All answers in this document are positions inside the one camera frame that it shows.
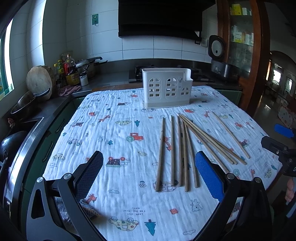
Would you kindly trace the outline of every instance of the pot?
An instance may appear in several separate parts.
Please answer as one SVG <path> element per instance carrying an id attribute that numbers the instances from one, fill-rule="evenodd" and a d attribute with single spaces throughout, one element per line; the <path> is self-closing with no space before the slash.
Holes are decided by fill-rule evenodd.
<path id="1" fill-rule="evenodd" d="M 12 118 L 15 121 L 23 120 L 29 117 L 36 109 L 36 98 L 47 95 L 50 92 L 50 88 L 41 94 L 33 94 L 28 91 L 22 98 L 16 103 L 16 105 L 10 111 Z"/>
<path id="2" fill-rule="evenodd" d="M 28 132 L 19 131 L 6 137 L 0 144 L 0 161 L 3 162 L 5 158 L 8 158 L 9 165 L 11 165 L 27 135 Z"/>
<path id="3" fill-rule="evenodd" d="M 102 60 L 102 57 L 94 57 L 94 58 L 89 58 L 86 60 L 82 60 L 79 63 L 76 64 L 76 68 L 79 72 L 79 74 L 86 72 L 87 73 L 87 78 L 90 79 L 92 77 L 94 77 L 96 75 L 96 65 L 100 65 L 100 64 L 104 64 L 107 63 L 107 61 L 105 62 L 101 62 L 101 63 L 95 63 L 95 61 L 99 59 Z"/>

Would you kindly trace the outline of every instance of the electrical outlet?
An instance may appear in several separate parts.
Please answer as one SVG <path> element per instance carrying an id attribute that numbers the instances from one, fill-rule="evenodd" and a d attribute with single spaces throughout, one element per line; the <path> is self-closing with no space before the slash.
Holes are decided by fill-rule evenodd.
<path id="1" fill-rule="evenodd" d="M 99 14 L 97 13 L 97 14 L 93 14 L 92 16 L 91 16 L 91 24 L 92 25 L 97 25 L 97 24 L 99 24 Z"/>
<path id="2" fill-rule="evenodd" d="M 207 39 L 202 39 L 200 45 L 203 47 L 207 47 Z"/>

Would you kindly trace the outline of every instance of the person's hand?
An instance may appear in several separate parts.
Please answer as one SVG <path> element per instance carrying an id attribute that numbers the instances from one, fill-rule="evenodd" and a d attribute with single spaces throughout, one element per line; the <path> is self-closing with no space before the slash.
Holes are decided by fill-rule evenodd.
<path id="1" fill-rule="evenodd" d="M 286 196 L 285 196 L 285 199 L 288 201 L 288 202 L 291 202 L 293 197 L 294 197 L 294 191 L 293 191 L 293 188 L 294 188 L 294 182 L 293 182 L 293 179 L 290 178 L 288 183 L 287 183 L 287 191 L 286 191 Z"/>

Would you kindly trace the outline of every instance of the pressure cooker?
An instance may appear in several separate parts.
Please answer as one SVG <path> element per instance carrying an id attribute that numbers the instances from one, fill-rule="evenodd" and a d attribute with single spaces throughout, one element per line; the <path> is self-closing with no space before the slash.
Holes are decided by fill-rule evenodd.
<path id="1" fill-rule="evenodd" d="M 81 74 L 82 72 L 86 72 L 87 73 L 87 78 L 90 79 L 92 77 L 94 77 L 96 75 L 96 65 L 99 64 L 104 64 L 107 63 L 108 60 L 106 60 L 105 62 L 95 62 L 97 59 L 102 60 L 102 57 L 94 57 L 94 58 L 89 58 L 86 60 L 81 60 L 80 62 L 78 62 L 76 64 L 76 68 L 78 70 L 78 72 Z"/>

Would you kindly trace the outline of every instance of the green cabinet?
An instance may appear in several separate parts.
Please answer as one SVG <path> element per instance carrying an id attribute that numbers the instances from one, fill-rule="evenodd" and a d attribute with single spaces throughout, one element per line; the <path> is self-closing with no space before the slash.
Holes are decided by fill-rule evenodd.
<path id="1" fill-rule="evenodd" d="M 49 158 L 52 154 L 54 146 L 60 137 L 64 127 L 70 121 L 71 117 L 75 113 L 74 103 L 71 101 L 68 103 L 60 114 L 55 118 L 48 130 L 43 135 L 39 145 L 37 146 L 30 163 L 25 173 L 23 180 L 22 190 L 22 203 L 21 203 L 21 230 L 25 234 L 27 212 L 30 201 L 30 196 L 38 177 L 42 176 Z"/>
<path id="2" fill-rule="evenodd" d="M 80 104 L 82 103 L 84 98 L 85 97 L 79 97 L 79 98 L 73 99 L 73 104 L 74 104 L 76 110 L 78 109 L 78 107 L 80 106 Z"/>
<path id="3" fill-rule="evenodd" d="M 217 90 L 219 93 L 224 95 L 227 99 L 229 99 L 235 105 L 239 104 L 239 100 L 242 96 L 241 91 L 233 91 L 233 90 Z"/>

